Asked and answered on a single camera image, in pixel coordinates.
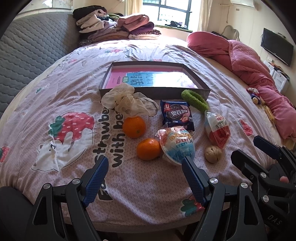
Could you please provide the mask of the person's right hand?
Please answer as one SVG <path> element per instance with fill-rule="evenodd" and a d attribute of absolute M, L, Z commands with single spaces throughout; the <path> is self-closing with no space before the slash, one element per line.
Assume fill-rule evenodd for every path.
<path fill-rule="evenodd" d="M 280 177 L 280 182 L 288 184 L 289 179 L 286 176 L 282 176 L 282 177 Z"/>

